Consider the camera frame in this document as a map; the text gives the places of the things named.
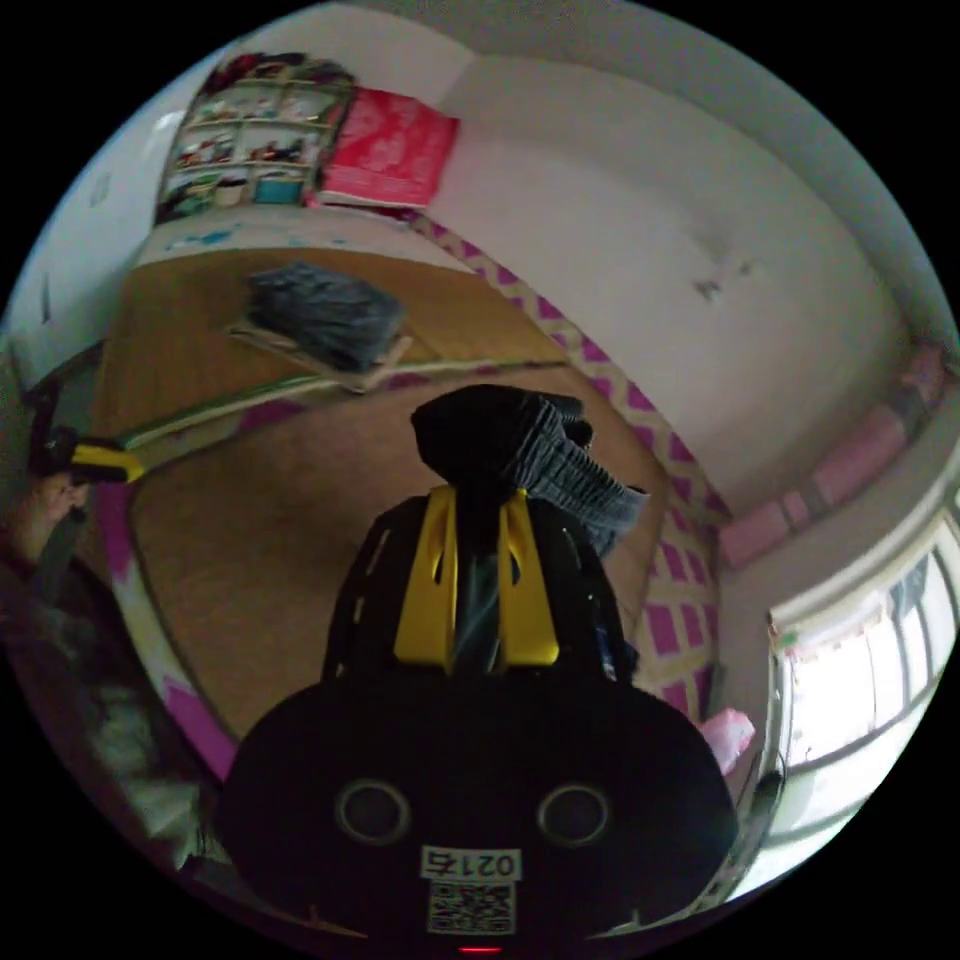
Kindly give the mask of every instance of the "yellow object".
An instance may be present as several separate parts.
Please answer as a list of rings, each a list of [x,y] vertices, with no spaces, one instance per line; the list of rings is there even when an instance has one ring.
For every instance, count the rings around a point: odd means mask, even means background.
[[[560,654],[527,509],[518,491],[500,510],[498,667],[546,667]],[[514,582],[514,564],[519,572]],[[457,510],[452,487],[433,490],[420,531],[394,654],[401,663],[453,670],[457,627]]]
[[[143,464],[132,453],[87,443],[77,444],[70,464],[75,467],[110,467],[123,470],[127,475],[127,483],[134,483],[144,474]]]
[[[547,585],[533,535],[527,494],[517,491],[500,510],[500,666],[547,667],[560,655]],[[513,563],[519,576],[513,580]]]
[[[457,500],[453,487],[439,487],[427,501],[393,646],[395,656],[401,663],[442,666],[450,673],[456,619]]]

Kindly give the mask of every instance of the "floor mat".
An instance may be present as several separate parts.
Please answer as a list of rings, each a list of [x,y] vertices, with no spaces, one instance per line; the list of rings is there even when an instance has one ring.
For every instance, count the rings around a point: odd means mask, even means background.
[[[666,505],[662,468],[575,371],[497,380],[582,397],[597,460],[650,491],[641,522],[607,564],[632,637]],[[428,384],[288,416],[143,482],[130,513],[140,575],[182,679],[231,738],[319,677],[333,603],[370,523],[437,483],[409,417],[448,389]]]
[[[401,368],[566,359],[522,310],[465,271],[343,250],[203,253],[130,273],[104,348],[94,432],[124,437],[229,400],[256,403],[278,383],[316,383],[292,361],[224,332],[246,309],[246,278],[295,260],[360,277],[404,304],[401,332],[414,342]]]

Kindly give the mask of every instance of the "black cloth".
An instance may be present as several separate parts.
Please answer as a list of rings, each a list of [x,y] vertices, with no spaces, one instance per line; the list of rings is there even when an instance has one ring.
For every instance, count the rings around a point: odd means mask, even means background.
[[[420,458],[447,483],[500,502],[526,490],[576,517],[601,557],[648,499],[590,458],[593,430],[576,397],[479,384],[423,404],[411,421]]]
[[[248,279],[248,319],[335,370],[366,373],[403,322],[396,297],[355,277],[292,263]]]

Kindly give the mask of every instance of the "pink cloth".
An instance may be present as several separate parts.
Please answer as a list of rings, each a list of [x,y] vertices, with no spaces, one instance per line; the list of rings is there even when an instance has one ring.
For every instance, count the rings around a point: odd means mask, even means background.
[[[425,208],[460,121],[412,97],[360,89],[324,170],[324,202]]]

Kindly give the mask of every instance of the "person's hand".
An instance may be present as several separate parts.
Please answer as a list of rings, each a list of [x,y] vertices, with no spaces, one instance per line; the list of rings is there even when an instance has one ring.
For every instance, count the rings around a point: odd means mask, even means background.
[[[56,526],[74,507],[82,507],[90,493],[89,484],[74,486],[68,473],[35,480],[30,491],[47,522]]]
[[[26,495],[3,518],[0,536],[8,550],[36,567],[57,524],[87,502],[89,485],[74,486],[68,473],[34,479]]]

